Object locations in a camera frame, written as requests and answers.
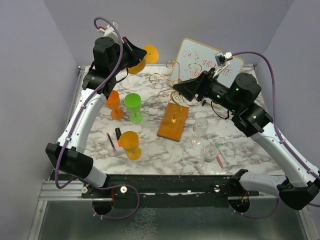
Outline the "clear wine glass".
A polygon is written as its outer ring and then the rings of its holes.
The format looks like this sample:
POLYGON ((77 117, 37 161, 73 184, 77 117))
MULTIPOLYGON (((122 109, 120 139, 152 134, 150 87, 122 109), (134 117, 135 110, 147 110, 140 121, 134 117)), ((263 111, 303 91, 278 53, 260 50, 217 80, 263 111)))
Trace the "clear wine glass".
POLYGON ((214 144, 207 144, 201 154, 201 160, 198 163, 198 166, 201 170, 206 170, 210 167, 211 163, 217 159, 218 148, 214 144))
POLYGON ((199 117, 195 120, 192 130, 194 131, 194 136, 191 139, 191 143, 194 145, 199 145, 203 139, 203 135, 208 131, 209 122, 205 117, 199 117))

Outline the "clear wine glass front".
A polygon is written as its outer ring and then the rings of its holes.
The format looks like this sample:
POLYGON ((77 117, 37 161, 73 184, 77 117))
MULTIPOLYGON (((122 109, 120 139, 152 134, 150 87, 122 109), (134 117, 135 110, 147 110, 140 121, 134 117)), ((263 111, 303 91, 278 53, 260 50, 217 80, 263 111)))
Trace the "clear wine glass front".
POLYGON ((218 148, 214 144, 207 144, 201 154, 201 160, 198 163, 198 166, 201 170, 206 170, 210 167, 211 163, 217 159, 218 148))

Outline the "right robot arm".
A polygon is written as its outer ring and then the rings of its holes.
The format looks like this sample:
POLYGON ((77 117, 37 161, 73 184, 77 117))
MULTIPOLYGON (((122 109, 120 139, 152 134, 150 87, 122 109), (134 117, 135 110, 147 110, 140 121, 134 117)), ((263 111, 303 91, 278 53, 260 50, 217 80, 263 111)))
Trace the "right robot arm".
POLYGON ((284 172, 283 176, 257 174, 246 169, 232 176, 229 189, 240 196, 256 191, 279 197, 294 210, 307 206, 320 192, 320 171, 276 132, 274 120, 255 103, 261 87, 249 73, 239 73, 230 87, 217 80, 214 71, 173 85, 188 101, 209 98, 232 114, 235 127, 260 145, 284 172))

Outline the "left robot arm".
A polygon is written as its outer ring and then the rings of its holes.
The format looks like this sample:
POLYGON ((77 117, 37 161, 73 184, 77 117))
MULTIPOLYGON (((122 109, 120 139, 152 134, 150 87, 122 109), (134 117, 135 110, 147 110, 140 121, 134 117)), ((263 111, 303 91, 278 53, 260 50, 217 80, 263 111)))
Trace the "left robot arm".
POLYGON ((108 176, 85 155, 88 135, 111 91, 117 74, 137 66, 147 51, 133 45, 126 37, 119 42, 108 36, 94 42, 94 61, 83 78, 80 100, 63 134, 56 143, 48 143, 45 152, 55 171, 63 171, 93 185, 97 196, 106 197, 111 190, 108 176))

